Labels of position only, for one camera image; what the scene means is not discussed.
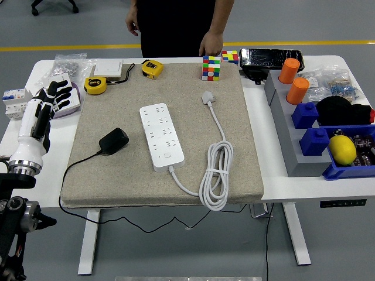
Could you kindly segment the person's right hand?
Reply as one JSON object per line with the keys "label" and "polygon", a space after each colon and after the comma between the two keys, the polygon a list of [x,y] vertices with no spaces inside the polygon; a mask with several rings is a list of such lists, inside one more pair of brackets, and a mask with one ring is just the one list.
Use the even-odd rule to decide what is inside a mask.
{"label": "person's right hand", "polygon": [[131,6],[125,18],[125,23],[127,26],[128,31],[130,34],[134,36],[139,36],[139,27],[138,27],[138,20],[137,20],[137,12],[138,9],[136,6]]}

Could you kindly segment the person's left hand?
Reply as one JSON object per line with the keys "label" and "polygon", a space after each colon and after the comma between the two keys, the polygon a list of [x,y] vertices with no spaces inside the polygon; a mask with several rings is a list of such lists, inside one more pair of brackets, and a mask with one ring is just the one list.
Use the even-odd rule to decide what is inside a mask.
{"label": "person's left hand", "polygon": [[203,37],[199,56],[218,56],[223,48],[223,33],[209,30]]}

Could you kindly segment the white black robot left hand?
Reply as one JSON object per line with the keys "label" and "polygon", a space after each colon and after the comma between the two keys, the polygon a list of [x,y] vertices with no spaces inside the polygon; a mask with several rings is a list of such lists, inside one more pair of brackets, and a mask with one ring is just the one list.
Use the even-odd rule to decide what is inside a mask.
{"label": "white black robot left hand", "polygon": [[52,81],[48,89],[40,90],[26,106],[18,134],[18,148],[9,161],[9,168],[17,173],[20,169],[34,169],[38,173],[43,166],[42,157],[49,150],[50,120],[58,99],[68,98],[71,87],[68,81]]}

